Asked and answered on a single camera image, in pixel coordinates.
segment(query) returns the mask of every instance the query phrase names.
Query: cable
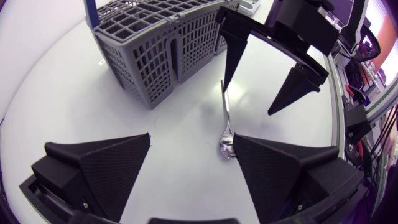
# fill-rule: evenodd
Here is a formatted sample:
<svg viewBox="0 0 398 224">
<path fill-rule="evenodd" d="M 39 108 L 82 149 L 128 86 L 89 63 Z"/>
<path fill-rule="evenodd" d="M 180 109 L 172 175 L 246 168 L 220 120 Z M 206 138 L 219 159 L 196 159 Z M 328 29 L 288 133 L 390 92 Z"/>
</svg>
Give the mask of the cable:
<svg viewBox="0 0 398 224">
<path fill-rule="evenodd" d="M 390 133 L 391 133 L 392 127 L 394 126 L 394 123 L 395 123 L 396 119 L 397 119 L 397 115 L 396 115 L 396 113 L 395 113 L 395 116 L 393 116 L 393 118 L 392 118 L 391 121 L 390 121 L 390 124 L 389 124 L 389 127 L 388 127 L 388 131 L 387 131 L 387 135 L 386 135 L 386 137 L 384 138 L 384 142 L 383 142 L 383 144 L 380 146 L 380 150 L 379 150 L 379 151 L 377 152 L 377 154 L 374 156 L 374 158 L 372 159 L 372 161 L 373 161 L 377 156 L 380 156 L 380 155 L 381 155 L 381 152 L 384 150 L 384 146 L 386 145 L 387 138 L 388 138 L 388 136 L 389 136 Z"/>
<path fill-rule="evenodd" d="M 391 124 L 391 121 L 393 120 L 393 119 L 390 120 L 390 115 L 391 115 L 391 113 L 392 113 L 393 108 L 391 108 L 390 113 L 389 113 L 389 116 L 388 116 L 388 118 L 386 119 L 386 122 L 384 123 L 384 126 L 383 126 L 383 128 L 382 128 L 382 131 L 381 131 L 381 133 L 380 133 L 380 136 L 379 136 L 379 138 L 377 139 L 375 145 L 373 146 L 373 148 L 372 148 L 372 150 L 371 150 L 371 152 L 370 152 L 371 155 L 374 153 L 374 151 L 376 150 L 376 148 L 379 146 L 381 140 L 384 138 L 384 135 L 386 134 L 386 131 L 387 131 L 386 128 L 389 127 L 389 125 Z"/>
</svg>

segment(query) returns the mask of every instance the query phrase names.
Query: gray plastic basket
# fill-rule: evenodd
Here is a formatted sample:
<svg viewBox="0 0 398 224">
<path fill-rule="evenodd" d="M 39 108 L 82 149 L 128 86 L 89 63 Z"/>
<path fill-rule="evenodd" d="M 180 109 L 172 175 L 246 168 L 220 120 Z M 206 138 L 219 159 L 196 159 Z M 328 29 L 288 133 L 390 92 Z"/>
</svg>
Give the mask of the gray plastic basket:
<svg viewBox="0 0 398 224">
<path fill-rule="evenodd" d="M 154 108 L 225 49 L 216 48 L 220 6 L 239 1 L 114 1 L 97 10 L 93 34 L 120 85 Z"/>
</svg>

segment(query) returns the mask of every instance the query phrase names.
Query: white table surface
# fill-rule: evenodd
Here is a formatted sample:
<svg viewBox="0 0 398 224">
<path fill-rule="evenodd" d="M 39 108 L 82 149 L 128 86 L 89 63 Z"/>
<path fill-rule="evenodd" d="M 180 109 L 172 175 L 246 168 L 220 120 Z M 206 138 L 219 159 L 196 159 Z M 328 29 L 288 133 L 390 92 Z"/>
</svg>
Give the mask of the white table surface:
<svg viewBox="0 0 398 224">
<path fill-rule="evenodd" d="M 271 1 L 254 18 L 264 22 Z M 323 66 L 323 56 L 311 49 Z M 78 143 L 149 132 L 145 158 L 122 223 L 151 217 L 179 220 L 237 218 L 258 223 L 236 159 L 218 141 L 225 129 L 220 80 L 226 52 L 215 57 L 153 110 L 121 89 L 94 38 L 81 23 L 57 42 L 19 88 L 1 126 L 1 165 L 9 205 L 21 223 L 43 223 L 19 189 L 45 155 L 44 144 Z M 229 86 L 231 124 L 238 134 L 303 146 L 330 146 L 327 80 L 282 111 L 267 110 L 295 62 L 250 36 Z"/>
</svg>

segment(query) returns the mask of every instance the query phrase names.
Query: spoon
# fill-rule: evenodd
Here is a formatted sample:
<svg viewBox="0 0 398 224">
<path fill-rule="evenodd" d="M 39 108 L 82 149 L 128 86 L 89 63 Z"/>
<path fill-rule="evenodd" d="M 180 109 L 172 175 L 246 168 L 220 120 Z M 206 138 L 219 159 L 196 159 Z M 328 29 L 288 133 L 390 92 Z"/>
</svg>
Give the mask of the spoon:
<svg viewBox="0 0 398 224">
<path fill-rule="evenodd" d="M 224 80 L 221 81 L 221 92 L 223 92 Z M 226 129 L 224 134 L 220 138 L 220 149 L 221 152 L 227 158 L 235 158 L 235 152 L 233 148 L 234 134 L 231 130 L 231 122 L 229 121 L 229 102 L 228 102 L 228 90 L 223 94 L 223 105 L 224 111 L 226 112 Z"/>
</svg>

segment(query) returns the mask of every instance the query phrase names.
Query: metal frame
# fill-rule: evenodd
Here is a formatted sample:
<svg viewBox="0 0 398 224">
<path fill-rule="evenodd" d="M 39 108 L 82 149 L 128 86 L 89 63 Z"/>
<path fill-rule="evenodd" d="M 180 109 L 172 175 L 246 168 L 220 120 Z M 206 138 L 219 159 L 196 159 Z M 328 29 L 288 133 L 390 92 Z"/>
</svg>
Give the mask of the metal frame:
<svg viewBox="0 0 398 224">
<path fill-rule="evenodd" d="M 344 112 L 343 112 L 343 101 L 341 96 L 341 83 L 338 78 L 338 72 L 336 70 L 336 66 L 334 64 L 333 58 L 331 55 L 323 56 L 325 59 L 326 70 L 330 73 L 329 85 L 330 85 L 330 96 L 331 96 L 331 107 L 332 107 L 332 136 L 331 136 L 331 145 L 337 146 L 339 149 L 339 157 L 345 159 L 344 155 Z"/>
</svg>

